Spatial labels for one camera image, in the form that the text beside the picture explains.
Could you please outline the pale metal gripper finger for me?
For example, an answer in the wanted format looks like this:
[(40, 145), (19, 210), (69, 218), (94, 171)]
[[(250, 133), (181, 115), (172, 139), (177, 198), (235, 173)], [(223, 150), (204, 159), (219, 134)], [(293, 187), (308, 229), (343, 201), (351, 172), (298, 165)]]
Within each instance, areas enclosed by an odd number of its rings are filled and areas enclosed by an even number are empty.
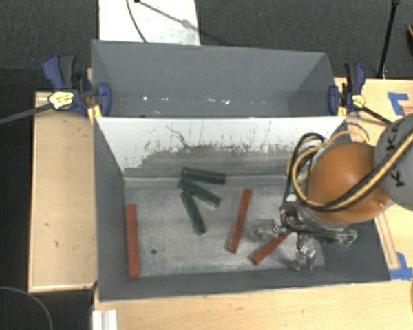
[(293, 257), (288, 267), (293, 270), (312, 270), (323, 265), (321, 243), (309, 234), (298, 234)]
[(257, 219), (250, 228), (251, 241), (268, 241), (285, 233), (285, 227), (274, 219)]

